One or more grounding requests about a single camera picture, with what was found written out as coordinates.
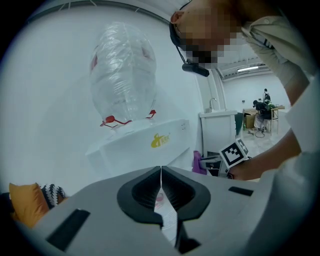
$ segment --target white cabinet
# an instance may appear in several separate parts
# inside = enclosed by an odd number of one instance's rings
[[[214,110],[200,113],[203,138],[203,155],[219,152],[224,146],[233,143],[236,138],[236,110]]]

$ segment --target red string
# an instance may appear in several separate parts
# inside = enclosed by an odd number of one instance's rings
[[[146,119],[151,119],[151,118],[153,118],[156,113],[157,113],[157,112],[156,112],[154,109],[151,110],[150,113],[149,113],[149,115],[152,115],[152,116],[146,117]],[[115,125],[115,126],[107,125],[108,123],[113,123],[113,122],[117,122],[117,123],[119,123],[119,124],[126,125],[126,124],[132,122],[132,120],[129,120],[129,121],[127,121],[127,122],[121,122],[121,121],[116,120],[113,115],[110,115],[110,116],[108,116],[108,117],[105,119],[105,121],[102,121],[102,124],[100,124],[100,126],[101,126],[101,127],[102,127],[102,126],[108,126],[108,127],[110,127],[110,128],[114,128],[114,127],[118,126],[118,125]]]

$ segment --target yellow logo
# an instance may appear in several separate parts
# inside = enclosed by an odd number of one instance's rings
[[[169,142],[169,135],[168,136],[159,136],[159,133],[154,135],[154,140],[151,142],[152,148],[158,148],[161,147],[163,144],[166,144]]]

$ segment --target chair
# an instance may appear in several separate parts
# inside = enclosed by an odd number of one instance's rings
[[[264,119],[264,127],[268,127],[268,122],[270,123],[270,135],[272,136],[272,126],[274,124],[274,122],[276,122],[277,126],[276,126],[276,134],[278,134],[279,132],[279,112],[278,112],[278,108],[272,108],[271,109],[271,119]]]

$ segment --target faucet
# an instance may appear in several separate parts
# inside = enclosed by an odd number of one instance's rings
[[[215,100],[216,102],[218,102],[218,101],[217,101],[216,98],[211,98],[211,99],[210,99],[209,105],[210,105],[210,109],[211,109],[211,111],[212,111],[214,108],[213,108],[213,105],[211,104],[211,100]]]

